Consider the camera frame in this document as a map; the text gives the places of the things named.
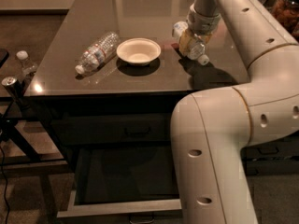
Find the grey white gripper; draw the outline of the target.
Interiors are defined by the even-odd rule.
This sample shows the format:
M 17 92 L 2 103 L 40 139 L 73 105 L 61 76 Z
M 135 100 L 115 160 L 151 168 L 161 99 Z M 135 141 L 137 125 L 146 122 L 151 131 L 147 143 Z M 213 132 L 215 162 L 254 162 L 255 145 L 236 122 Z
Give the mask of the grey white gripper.
M 193 34 L 204 35 L 204 41 L 207 44 L 212 37 L 212 33 L 217 29 L 220 19 L 220 14 L 212 17 L 201 15 L 195 10 L 195 6 L 191 5 L 186 18 L 189 29 L 184 30 L 180 36 L 179 52 L 183 56 L 190 53 L 194 39 Z

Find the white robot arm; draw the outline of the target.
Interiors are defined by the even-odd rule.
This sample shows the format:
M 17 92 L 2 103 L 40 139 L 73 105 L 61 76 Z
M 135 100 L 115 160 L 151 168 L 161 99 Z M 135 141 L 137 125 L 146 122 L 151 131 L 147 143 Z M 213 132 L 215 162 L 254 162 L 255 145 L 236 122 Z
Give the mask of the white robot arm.
M 223 19 L 249 82 L 194 92 L 171 118 L 183 224 L 258 224 L 240 152 L 298 129 L 299 44 L 258 0 L 194 0 L 189 28 Z

